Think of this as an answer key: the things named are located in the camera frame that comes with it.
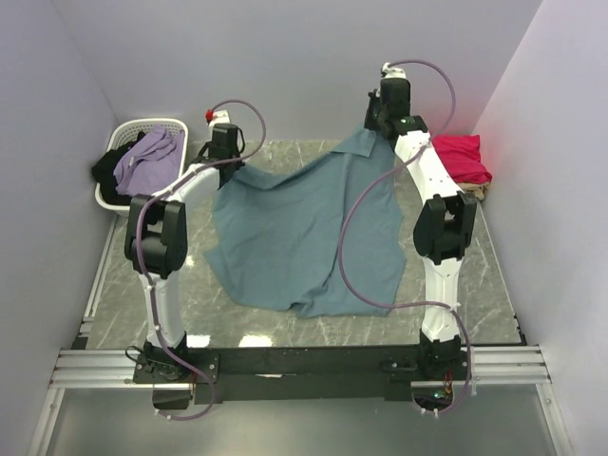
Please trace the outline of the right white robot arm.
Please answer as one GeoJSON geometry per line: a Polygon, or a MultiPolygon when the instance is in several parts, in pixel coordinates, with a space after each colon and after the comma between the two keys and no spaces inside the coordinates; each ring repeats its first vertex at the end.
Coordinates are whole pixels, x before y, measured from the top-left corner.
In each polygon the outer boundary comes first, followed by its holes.
{"type": "Polygon", "coordinates": [[[413,242],[425,268],[426,306],[417,349],[418,371],[429,379],[465,361],[454,311],[458,282],[469,247],[477,202],[455,183],[441,162],[423,119],[410,113],[410,82],[384,75],[369,93],[365,127],[377,131],[407,165],[421,201],[413,242]]]}

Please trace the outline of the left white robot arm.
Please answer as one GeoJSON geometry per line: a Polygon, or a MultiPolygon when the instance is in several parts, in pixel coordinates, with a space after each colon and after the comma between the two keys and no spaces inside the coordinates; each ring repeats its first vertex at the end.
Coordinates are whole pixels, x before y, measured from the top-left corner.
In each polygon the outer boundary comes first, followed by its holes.
{"type": "Polygon", "coordinates": [[[212,196],[243,165],[244,136],[233,123],[211,127],[206,142],[184,174],[154,195],[131,201],[124,255],[138,273],[145,297],[147,336],[142,356],[167,381],[190,369],[179,303],[179,270],[188,254],[188,203],[212,196]]]}

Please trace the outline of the teal blue t shirt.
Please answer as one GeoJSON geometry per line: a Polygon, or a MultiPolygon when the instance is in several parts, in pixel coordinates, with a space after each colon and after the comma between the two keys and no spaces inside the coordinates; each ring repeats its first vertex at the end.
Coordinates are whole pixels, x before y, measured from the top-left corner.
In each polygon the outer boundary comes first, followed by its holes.
{"type": "Polygon", "coordinates": [[[389,143],[358,127],[291,174],[240,168],[215,196],[204,258],[237,304],[318,316],[386,316],[405,270],[389,143]]]}

